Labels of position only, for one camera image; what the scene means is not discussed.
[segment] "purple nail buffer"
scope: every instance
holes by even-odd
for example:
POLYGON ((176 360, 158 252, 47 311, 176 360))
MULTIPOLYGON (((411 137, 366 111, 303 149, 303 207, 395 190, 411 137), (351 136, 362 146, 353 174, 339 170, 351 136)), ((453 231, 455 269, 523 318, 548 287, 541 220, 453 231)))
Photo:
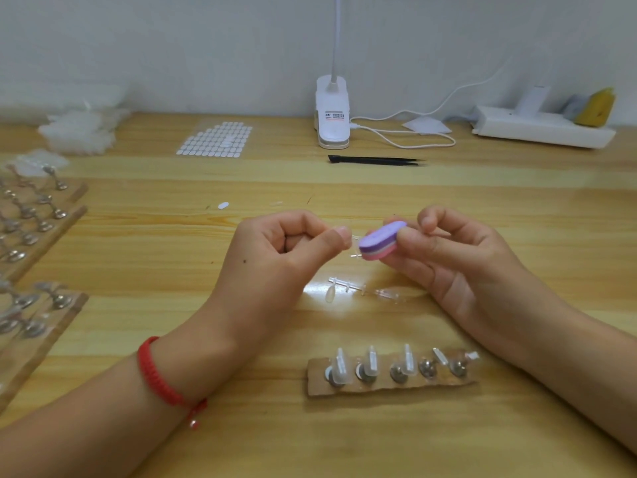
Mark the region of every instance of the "purple nail buffer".
POLYGON ((398 230, 407 226, 404 221, 394 221, 361 238, 359 249, 365 260, 380 260, 396 248, 398 230))

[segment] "sheet of white stickers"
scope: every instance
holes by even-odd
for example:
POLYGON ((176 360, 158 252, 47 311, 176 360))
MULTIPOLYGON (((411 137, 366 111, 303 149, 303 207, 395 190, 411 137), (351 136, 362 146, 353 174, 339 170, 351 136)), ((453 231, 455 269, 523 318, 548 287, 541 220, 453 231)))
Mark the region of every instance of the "sheet of white stickers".
POLYGON ((177 150, 177 154, 239 157, 251 131, 252 127, 243 125, 243 122, 224 122, 190 136, 177 150))

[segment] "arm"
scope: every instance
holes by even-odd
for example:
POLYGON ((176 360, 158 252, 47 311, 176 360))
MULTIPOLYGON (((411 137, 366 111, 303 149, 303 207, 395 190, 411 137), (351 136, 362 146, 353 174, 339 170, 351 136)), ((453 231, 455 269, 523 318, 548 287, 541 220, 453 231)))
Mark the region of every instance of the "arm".
MULTIPOLYGON (((152 344, 159 373, 193 404, 214 392, 284 322, 316 271, 351 243, 347 228, 330 229, 308 211, 241 223, 208 301, 152 344)), ((0 476, 125 477, 187 414, 150 391, 130 356, 0 430, 0 476)))
POLYGON ((637 338, 578 312, 493 228, 423 209, 383 262, 423 285, 497 356, 527 371, 637 453, 637 338))

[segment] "wooden tabletop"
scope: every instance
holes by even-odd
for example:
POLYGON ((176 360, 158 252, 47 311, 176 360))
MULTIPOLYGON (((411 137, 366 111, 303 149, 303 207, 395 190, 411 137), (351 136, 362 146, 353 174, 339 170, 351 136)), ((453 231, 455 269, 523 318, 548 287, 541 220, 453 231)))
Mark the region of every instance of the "wooden tabletop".
MULTIPOLYGON (((254 130, 239 159, 176 156, 204 117, 135 115, 107 155, 63 174, 89 183, 89 212, 22 279, 91 295, 6 412, 4 425, 70 391, 195 311, 243 218, 307 208, 355 234, 434 202, 495 226, 573 305, 637 333, 637 130, 603 151, 482 139, 405 152, 352 135, 349 155, 426 157, 426 168, 327 163, 310 119, 217 117, 254 130), (229 202, 226 209, 217 205, 229 202)), ((398 125, 387 124, 387 127, 398 125)), ((405 138, 405 143, 436 140, 405 138)), ((44 147, 33 128, 0 128, 0 158, 44 147)), ((346 252, 307 287, 288 327, 136 474, 209 477, 634 477, 637 460, 560 399, 482 351, 431 301, 380 263, 346 252), (406 301, 345 293, 327 279, 397 288, 406 301), (310 358, 465 346, 481 383, 309 400, 310 358)))

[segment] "hand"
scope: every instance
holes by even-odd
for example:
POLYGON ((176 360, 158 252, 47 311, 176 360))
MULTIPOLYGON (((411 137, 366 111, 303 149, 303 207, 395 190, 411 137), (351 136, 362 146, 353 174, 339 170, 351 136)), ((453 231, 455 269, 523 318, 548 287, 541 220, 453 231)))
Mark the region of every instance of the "hand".
POLYGON ((238 225, 215 290, 202 308, 222 315, 222 331, 255 353, 285 320, 318 269, 352 246, 352 232, 331 229, 297 210, 238 225))
POLYGON ((427 289, 484 347, 525 368, 538 319, 563 315, 559 311, 568 305, 493 228, 441 206, 423 209, 408 223, 398 232, 398 249, 382 262, 427 289))

